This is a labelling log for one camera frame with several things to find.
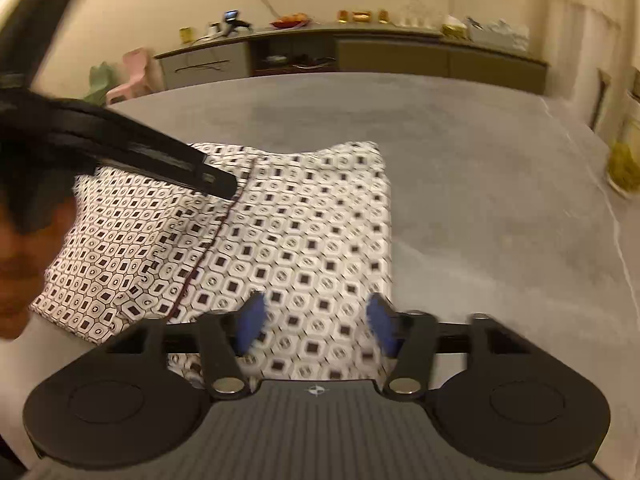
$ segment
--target cabinet drawer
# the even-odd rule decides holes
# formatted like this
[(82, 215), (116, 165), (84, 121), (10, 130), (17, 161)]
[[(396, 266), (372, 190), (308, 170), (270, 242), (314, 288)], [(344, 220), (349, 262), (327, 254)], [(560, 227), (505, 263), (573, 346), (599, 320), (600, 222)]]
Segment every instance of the cabinet drawer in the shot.
[(338, 40), (342, 72), (391, 72), (447, 77), (447, 48), (417, 41)]
[(546, 66), (481, 50), (452, 48), (450, 77), (544, 94)]
[(176, 54), (160, 60), (167, 89), (249, 77), (247, 42)]

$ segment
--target pink chair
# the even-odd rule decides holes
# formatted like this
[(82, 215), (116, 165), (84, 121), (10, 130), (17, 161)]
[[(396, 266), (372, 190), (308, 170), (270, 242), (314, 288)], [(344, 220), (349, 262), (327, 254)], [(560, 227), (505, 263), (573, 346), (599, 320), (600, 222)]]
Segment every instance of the pink chair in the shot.
[(129, 81), (107, 92), (107, 105), (154, 92), (147, 73), (149, 61), (146, 48), (137, 48), (122, 56), (122, 62), (129, 72)]

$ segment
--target white patterned fabric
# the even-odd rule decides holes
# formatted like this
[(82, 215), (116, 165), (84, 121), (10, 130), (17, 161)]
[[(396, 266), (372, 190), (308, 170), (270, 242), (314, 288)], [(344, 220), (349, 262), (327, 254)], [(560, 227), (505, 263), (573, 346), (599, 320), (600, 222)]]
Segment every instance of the white patterned fabric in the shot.
[[(372, 291), (390, 294), (388, 181), (376, 145), (289, 155), (194, 146), (247, 188), (170, 322), (234, 310), (263, 290), (268, 322), (240, 359), (245, 373), (378, 377), (380, 351), (364, 314)], [(230, 206), (112, 168), (79, 177), (76, 195), (78, 220), (32, 307), (96, 343), (169, 312)], [(170, 367), (190, 380), (200, 370), (186, 354), (171, 356)]]

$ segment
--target gray tablecloth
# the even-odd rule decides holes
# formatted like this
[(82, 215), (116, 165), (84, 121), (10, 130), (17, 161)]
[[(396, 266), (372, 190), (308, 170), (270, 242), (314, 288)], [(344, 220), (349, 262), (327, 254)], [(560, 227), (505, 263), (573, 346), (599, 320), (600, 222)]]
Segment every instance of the gray tablecloth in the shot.
[[(392, 187), (396, 307), (453, 322), (486, 312), (585, 375), (612, 410), (596, 463), (619, 480), (637, 475), (640, 214), (601, 184), (606, 147), (561, 105), (453, 80), (336, 73), (183, 88), (116, 109), (189, 142), (281, 153), (376, 142)], [(0, 360), (12, 345), (37, 359), (18, 340)], [(440, 363), (439, 376), (456, 367)], [(2, 395), (19, 410), (26, 393)]]

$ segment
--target metal screw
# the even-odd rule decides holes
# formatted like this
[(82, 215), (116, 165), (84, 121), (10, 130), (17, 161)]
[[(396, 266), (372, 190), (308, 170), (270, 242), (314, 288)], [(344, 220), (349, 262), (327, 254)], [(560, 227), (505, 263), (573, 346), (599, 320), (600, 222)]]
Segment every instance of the metal screw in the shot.
[(213, 389), (220, 394), (236, 394), (244, 388), (244, 381), (236, 377), (222, 377), (215, 380)]
[(410, 395), (420, 391), (420, 383), (411, 377), (400, 377), (389, 383), (389, 387), (396, 394)]

